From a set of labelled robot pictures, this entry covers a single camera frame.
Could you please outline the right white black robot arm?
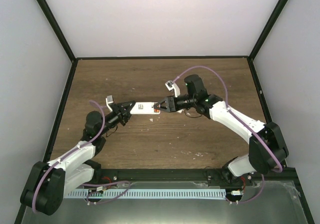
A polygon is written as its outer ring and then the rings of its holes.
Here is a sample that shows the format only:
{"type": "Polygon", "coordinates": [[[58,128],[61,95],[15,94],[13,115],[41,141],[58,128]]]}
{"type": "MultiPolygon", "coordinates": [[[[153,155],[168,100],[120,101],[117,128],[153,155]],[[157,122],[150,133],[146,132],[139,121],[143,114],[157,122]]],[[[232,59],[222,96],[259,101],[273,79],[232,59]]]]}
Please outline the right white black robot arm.
{"type": "Polygon", "coordinates": [[[224,125],[248,143],[248,154],[235,157],[222,167],[220,173],[225,184],[232,186],[247,173],[265,175],[283,171],[282,162],[289,151],[276,123],[252,119],[230,107],[226,99],[209,95],[196,74],[187,76],[184,82],[187,94],[167,96],[153,107],[168,113],[194,108],[198,114],[224,125]]]}

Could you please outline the white remote control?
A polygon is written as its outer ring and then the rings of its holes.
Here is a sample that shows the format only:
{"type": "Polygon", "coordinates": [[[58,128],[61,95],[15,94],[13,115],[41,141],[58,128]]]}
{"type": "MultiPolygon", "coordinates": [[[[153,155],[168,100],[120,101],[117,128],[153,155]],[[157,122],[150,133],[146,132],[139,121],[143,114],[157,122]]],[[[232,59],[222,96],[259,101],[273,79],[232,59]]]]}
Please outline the white remote control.
{"type": "Polygon", "coordinates": [[[132,115],[155,115],[153,105],[155,102],[136,102],[132,115]]]}

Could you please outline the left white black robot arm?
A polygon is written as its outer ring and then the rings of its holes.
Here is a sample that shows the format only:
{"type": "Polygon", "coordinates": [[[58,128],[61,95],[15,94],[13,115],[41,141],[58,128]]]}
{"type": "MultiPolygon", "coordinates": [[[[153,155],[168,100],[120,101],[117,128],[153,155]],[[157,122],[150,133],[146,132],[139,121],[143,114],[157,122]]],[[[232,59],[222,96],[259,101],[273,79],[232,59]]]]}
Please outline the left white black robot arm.
{"type": "Polygon", "coordinates": [[[100,184],[101,165],[93,161],[106,143],[106,134],[118,124],[125,125],[131,118],[136,102],[108,103],[111,112],[104,114],[98,105],[97,111],[86,116],[81,140],[69,151],[48,162],[33,165],[22,194],[20,203],[32,208],[33,212],[48,216],[54,214],[62,200],[74,189],[94,187],[102,191],[112,183],[100,184]]]}

